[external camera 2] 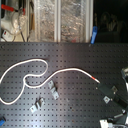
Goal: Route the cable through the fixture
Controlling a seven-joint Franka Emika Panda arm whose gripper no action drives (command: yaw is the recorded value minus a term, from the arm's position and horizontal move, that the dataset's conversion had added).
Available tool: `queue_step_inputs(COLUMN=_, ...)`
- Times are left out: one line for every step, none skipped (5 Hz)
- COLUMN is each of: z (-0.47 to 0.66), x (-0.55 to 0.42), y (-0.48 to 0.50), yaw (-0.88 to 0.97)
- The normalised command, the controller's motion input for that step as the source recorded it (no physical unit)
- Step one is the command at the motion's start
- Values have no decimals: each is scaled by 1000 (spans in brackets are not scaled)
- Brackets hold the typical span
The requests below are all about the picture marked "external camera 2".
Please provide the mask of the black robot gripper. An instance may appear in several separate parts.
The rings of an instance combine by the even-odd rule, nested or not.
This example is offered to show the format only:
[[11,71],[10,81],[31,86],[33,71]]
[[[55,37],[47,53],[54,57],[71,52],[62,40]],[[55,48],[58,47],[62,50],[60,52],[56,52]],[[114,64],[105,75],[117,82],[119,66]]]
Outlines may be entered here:
[[120,103],[120,98],[116,95],[116,93],[107,87],[104,84],[99,84],[98,89],[105,95],[104,101],[108,103],[110,100],[114,101],[115,103]]

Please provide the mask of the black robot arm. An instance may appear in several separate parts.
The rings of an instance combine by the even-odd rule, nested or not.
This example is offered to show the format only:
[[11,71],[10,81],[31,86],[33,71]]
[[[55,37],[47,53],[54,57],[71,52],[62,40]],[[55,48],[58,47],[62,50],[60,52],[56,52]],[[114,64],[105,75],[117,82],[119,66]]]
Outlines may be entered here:
[[108,103],[110,100],[112,100],[123,109],[121,114],[107,119],[101,119],[101,128],[128,128],[128,101],[124,100],[116,93],[115,86],[109,88],[107,85],[99,84],[98,89],[105,95],[105,103]]

